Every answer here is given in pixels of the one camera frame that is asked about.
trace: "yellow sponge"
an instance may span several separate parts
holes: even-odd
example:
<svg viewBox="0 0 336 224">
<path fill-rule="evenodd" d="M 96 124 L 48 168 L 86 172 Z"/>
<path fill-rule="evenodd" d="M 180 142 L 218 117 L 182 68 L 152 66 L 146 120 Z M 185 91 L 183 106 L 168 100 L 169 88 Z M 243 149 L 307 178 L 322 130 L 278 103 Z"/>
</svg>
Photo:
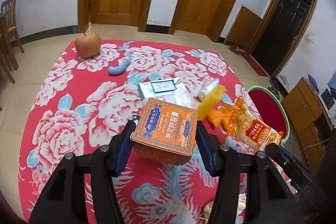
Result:
<svg viewBox="0 0 336 224">
<path fill-rule="evenodd" d="M 214 89 L 205 97 L 203 102 L 199 104 L 197 107 L 197 119 L 202 121 L 208 114 L 208 112 L 213 108 L 216 104 L 218 104 L 225 93 L 226 88 L 222 85 L 217 85 Z"/>
</svg>

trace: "orange cardboard box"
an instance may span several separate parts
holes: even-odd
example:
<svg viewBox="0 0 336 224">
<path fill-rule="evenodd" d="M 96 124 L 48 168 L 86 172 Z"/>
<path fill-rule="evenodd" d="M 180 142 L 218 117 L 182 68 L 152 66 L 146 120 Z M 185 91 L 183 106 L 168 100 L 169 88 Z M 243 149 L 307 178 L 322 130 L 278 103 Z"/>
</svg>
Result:
<svg viewBox="0 0 336 224">
<path fill-rule="evenodd" d="M 137 155 L 173 165 L 186 164 L 193 153 L 197 111 L 149 98 L 131 137 Z"/>
</svg>

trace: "metal screw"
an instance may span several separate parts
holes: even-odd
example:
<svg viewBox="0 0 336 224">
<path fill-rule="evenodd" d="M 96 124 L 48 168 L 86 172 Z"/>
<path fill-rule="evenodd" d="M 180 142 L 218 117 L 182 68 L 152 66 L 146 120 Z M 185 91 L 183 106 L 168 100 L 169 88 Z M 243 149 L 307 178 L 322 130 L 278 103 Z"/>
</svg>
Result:
<svg viewBox="0 0 336 224">
<path fill-rule="evenodd" d="M 261 159 L 266 158 L 266 154 L 265 154 L 263 151 L 258 151 L 258 152 L 257 152 L 257 156 L 258 156 L 259 158 L 261 158 Z"/>
<path fill-rule="evenodd" d="M 107 144 L 104 144 L 99 148 L 101 152 L 107 152 L 109 149 L 110 147 Z"/>
<path fill-rule="evenodd" d="M 66 158 L 67 160 L 71 160 L 73 157 L 74 157 L 74 154 L 71 153 L 71 152 L 65 154 L 65 158 Z"/>
<path fill-rule="evenodd" d="M 221 144 L 219 148 L 223 151 L 229 151 L 230 150 L 230 147 L 226 144 Z"/>
</svg>

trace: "dark door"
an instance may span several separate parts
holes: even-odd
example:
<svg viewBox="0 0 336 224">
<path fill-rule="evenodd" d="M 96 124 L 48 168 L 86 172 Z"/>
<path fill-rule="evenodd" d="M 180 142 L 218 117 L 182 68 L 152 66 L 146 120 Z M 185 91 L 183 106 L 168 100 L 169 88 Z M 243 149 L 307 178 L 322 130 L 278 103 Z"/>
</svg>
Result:
<svg viewBox="0 0 336 224">
<path fill-rule="evenodd" d="M 275 72 L 294 44 L 309 11 L 306 0 L 280 0 L 270 23 L 252 52 L 252 57 L 269 74 Z"/>
</svg>

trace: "red apple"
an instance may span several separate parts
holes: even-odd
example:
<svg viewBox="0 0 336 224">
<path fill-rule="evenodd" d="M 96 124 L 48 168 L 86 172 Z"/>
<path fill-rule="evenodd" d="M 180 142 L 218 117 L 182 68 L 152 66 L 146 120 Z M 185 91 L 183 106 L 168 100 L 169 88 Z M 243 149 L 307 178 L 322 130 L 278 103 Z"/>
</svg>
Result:
<svg viewBox="0 0 336 224">
<path fill-rule="evenodd" d="M 78 54 L 84 58 L 95 56 L 100 51 L 100 35 L 96 32 L 84 32 L 77 37 L 75 47 Z"/>
</svg>

